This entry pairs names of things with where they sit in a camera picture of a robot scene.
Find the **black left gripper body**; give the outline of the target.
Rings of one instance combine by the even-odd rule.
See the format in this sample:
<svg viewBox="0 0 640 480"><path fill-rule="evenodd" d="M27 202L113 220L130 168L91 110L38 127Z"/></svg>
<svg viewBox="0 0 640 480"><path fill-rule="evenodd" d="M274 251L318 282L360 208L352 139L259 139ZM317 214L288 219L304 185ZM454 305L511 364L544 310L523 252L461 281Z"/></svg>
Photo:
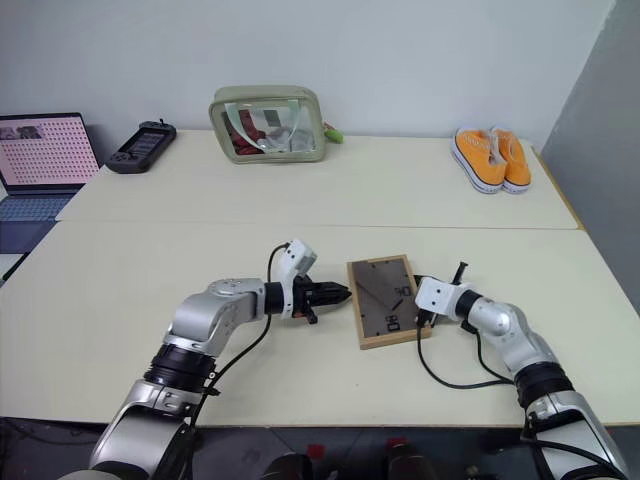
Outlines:
<svg viewBox="0 0 640 480"><path fill-rule="evenodd" d="M297 275L293 281L293 318L303 318L308 324L317 324L318 316L314 307L321 296L321 283L314 282L308 275Z"/></svg>

